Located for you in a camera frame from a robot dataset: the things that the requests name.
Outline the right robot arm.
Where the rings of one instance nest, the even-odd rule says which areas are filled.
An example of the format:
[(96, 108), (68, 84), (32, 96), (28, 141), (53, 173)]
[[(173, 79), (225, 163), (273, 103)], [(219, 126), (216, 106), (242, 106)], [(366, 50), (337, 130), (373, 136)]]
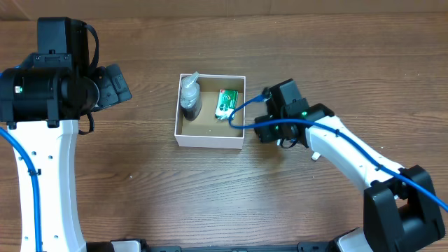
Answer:
[(351, 133), (325, 105), (310, 106), (294, 80), (266, 87), (267, 115), (255, 122), (263, 143), (289, 140), (322, 155), (363, 194), (363, 226), (329, 242), (328, 251), (418, 251), (442, 239), (445, 224), (430, 174), (405, 168)]

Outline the green soap bar packet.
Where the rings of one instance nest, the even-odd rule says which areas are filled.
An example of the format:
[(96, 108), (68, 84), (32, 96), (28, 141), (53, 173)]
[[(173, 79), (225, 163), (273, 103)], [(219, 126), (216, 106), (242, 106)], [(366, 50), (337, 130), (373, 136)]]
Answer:
[(227, 120), (231, 113), (237, 107), (238, 100), (237, 90), (223, 90), (221, 89), (218, 93), (218, 102), (216, 106), (215, 117), (218, 120)]

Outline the clear pump soap bottle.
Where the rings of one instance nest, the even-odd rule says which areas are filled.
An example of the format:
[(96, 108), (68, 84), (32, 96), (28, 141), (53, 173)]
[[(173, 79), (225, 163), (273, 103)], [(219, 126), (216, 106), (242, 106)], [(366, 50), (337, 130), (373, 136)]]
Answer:
[(180, 105), (186, 120), (195, 120), (202, 109), (200, 85), (197, 79), (200, 74), (196, 71), (181, 80)]

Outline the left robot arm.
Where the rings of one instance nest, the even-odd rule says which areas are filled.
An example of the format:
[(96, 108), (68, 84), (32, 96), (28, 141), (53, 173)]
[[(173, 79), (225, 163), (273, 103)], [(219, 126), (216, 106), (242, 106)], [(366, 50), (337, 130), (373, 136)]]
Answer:
[(120, 68), (88, 50), (95, 29), (68, 17), (37, 22), (38, 50), (1, 74), (1, 136), (13, 147), (22, 251), (142, 251), (138, 239), (85, 241), (78, 218), (79, 120), (131, 98)]

